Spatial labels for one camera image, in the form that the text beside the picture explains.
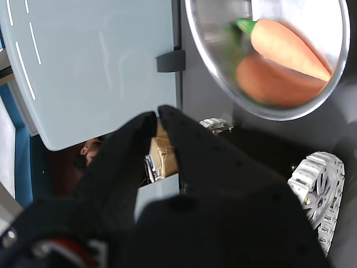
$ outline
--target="metal part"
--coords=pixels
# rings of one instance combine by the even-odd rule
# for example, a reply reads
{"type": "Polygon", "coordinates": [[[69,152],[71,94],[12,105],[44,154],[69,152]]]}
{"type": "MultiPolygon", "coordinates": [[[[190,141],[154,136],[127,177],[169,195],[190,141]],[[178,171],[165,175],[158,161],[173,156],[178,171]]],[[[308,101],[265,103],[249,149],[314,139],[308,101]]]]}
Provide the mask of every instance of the metal part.
{"type": "Polygon", "coordinates": [[[200,125],[204,126],[208,130],[212,131],[214,135],[217,135],[225,130],[230,130],[233,128],[228,122],[224,119],[211,118],[205,119],[200,122],[200,125]]]}
{"type": "Polygon", "coordinates": [[[296,170],[296,168],[297,168],[297,165],[296,165],[296,164],[291,165],[291,171],[292,171],[292,172],[294,172],[294,171],[296,170]]]}
{"type": "MultiPolygon", "coordinates": [[[[322,105],[336,88],[350,44],[346,0],[185,0],[185,5],[192,36],[206,67],[222,90],[246,111],[276,121],[300,118],[322,105]],[[333,76],[326,86],[321,86],[323,90],[316,98],[298,107],[279,109],[254,102],[244,94],[233,70],[254,50],[247,35],[227,28],[238,18],[246,17],[288,22],[321,53],[333,76]]],[[[312,83],[308,76],[299,79],[303,80],[301,88],[312,83]]]]}
{"type": "Polygon", "coordinates": [[[2,238],[2,246],[4,248],[9,248],[16,242],[16,240],[16,232],[14,230],[9,230],[2,238]]]}
{"type": "Polygon", "coordinates": [[[288,181],[312,228],[318,229],[319,241],[326,255],[339,215],[344,175],[344,164],[338,157],[316,152],[299,164],[288,181]]]}
{"type": "Polygon", "coordinates": [[[42,242],[35,244],[35,246],[32,248],[32,254],[38,259],[45,258],[50,252],[51,249],[49,246],[42,242]]]}
{"type": "Polygon", "coordinates": [[[108,244],[99,240],[90,240],[88,245],[96,250],[97,254],[94,258],[98,262],[98,268],[108,267],[108,244]]]}

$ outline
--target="white wheel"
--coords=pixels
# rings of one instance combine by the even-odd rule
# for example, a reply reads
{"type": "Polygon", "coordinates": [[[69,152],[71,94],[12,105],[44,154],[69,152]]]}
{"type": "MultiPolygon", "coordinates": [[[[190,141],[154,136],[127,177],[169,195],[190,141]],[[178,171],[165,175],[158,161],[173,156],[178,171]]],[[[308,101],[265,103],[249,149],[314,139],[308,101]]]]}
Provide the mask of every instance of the white wheel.
{"type": "Polygon", "coordinates": [[[339,215],[344,175],[344,164],[338,157],[327,152],[316,152],[302,160],[288,181],[312,228],[318,230],[319,241],[326,255],[339,215]]]}

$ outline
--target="blue wall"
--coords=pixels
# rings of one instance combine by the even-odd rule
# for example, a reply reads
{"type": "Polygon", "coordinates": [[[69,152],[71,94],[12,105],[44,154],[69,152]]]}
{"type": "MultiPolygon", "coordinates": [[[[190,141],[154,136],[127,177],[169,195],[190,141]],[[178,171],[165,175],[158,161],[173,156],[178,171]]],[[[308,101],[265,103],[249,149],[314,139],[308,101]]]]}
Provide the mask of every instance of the blue wall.
{"type": "Polygon", "coordinates": [[[15,199],[22,207],[32,203],[30,134],[16,108],[8,86],[0,86],[0,96],[16,127],[15,138],[15,199]]]}

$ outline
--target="black surface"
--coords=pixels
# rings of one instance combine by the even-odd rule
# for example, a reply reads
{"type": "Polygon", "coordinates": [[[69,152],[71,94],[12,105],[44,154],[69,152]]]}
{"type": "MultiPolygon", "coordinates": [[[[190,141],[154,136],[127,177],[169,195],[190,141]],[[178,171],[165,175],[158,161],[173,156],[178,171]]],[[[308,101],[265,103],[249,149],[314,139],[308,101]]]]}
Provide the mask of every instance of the black surface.
{"type": "Polygon", "coordinates": [[[219,133],[219,137],[227,140],[249,157],[275,170],[286,181],[292,175],[292,167],[297,167],[302,159],[315,152],[311,148],[274,135],[241,127],[223,131],[219,133]]]}
{"type": "Polygon", "coordinates": [[[144,210],[123,254],[124,267],[329,266],[279,175],[178,110],[160,107],[159,114],[180,176],[196,194],[144,210]],[[161,248],[160,258],[149,251],[137,258],[137,245],[161,248]]]}
{"type": "Polygon", "coordinates": [[[54,196],[54,186],[50,176],[50,152],[40,135],[30,138],[31,184],[34,200],[54,196]]]}
{"type": "MultiPolygon", "coordinates": [[[[172,26],[174,50],[182,49],[181,0],[172,0],[172,26]]],[[[175,73],[176,107],[182,110],[182,72],[175,73]]]]}
{"type": "Polygon", "coordinates": [[[159,73],[174,73],[186,70],[186,53],[184,50],[174,50],[156,58],[159,73]]]}
{"type": "Polygon", "coordinates": [[[351,21],[349,58],[341,83],[330,98],[304,118],[273,122],[237,107],[218,87],[195,47],[182,4],[183,48],[187,69],[183,73],[183,111],[196,120],[228,115],[235,125],[258,130],[306,146],[336,154],[345,163],[346,182],[329,259],[335,267],[357,265],[357,1],[348,0],[351,21]]]}

